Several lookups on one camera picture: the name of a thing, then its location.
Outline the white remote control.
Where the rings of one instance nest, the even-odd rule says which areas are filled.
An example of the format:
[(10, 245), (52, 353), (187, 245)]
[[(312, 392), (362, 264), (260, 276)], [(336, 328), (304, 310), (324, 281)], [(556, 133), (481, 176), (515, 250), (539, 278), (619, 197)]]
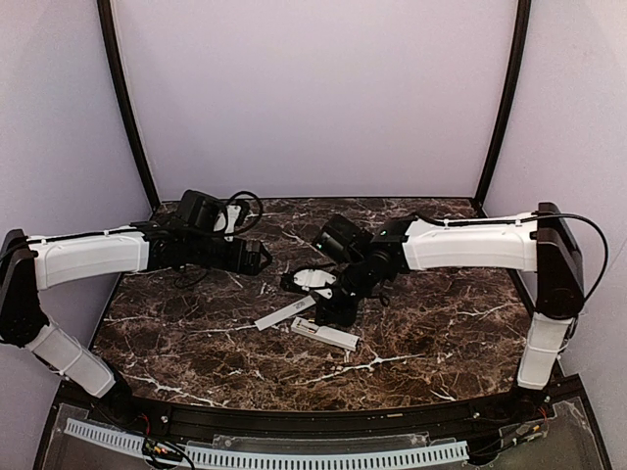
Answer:
[(328, 326), (319, 326), (317, 332), (312, 332), (306, 327), (307, 324), (315, 323), (296, 317), (291, 324), (291, 332), (350, 352), (354, 352), (357, 349), (360, 340), (359, 336)]

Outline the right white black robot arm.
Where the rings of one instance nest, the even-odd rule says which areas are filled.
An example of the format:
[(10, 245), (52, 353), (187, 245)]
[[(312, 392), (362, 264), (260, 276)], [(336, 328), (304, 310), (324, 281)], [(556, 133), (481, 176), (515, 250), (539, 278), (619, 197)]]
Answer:
[(400, 274), (442, 267), (490, 267), (534, 272), (537, 299), (516, 379), (499, 413), (529, 418), (547, 396), (560, 349), (593, 288), (584, 285), (583, 256), (568, 227), (572, 214), (553, 203), (502, 218), (435, 219), (417, 212), (375, 232), (335, 214), (313, 245), (343, 265), (316, 305), (318, 325), (351, 326), (376, 285)]

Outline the white battery cover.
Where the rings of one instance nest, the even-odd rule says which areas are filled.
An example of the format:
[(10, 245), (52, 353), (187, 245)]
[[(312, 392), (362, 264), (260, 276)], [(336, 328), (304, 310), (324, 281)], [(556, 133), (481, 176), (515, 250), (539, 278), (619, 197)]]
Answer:
[(259, 331), (264, 331), (265, 329), (277, 323), (280, 323), (281, 321), (288, 319), (314, 305), (314, 298), (311, 296), (305, 296), (290, 305), (280, 308), (279, 310), (256, 320), (255, 326)]

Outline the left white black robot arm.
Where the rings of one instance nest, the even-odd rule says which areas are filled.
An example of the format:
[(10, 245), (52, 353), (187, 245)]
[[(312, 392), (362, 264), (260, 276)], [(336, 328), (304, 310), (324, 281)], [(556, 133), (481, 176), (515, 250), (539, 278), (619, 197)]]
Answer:
[(112, 366), (42, 310), (40, 292), (101, 275), (188, 265), (258, 275), (272, 257), (261, 242), (242, 237), (249, 229), (245, 195), (239, 192), (223, 202), (187, 190), (162, 223), (53, 237), (10, 231), (1, 249), (2, 343), (29, 350), (96, 399), (127, 394), (128, 386)]

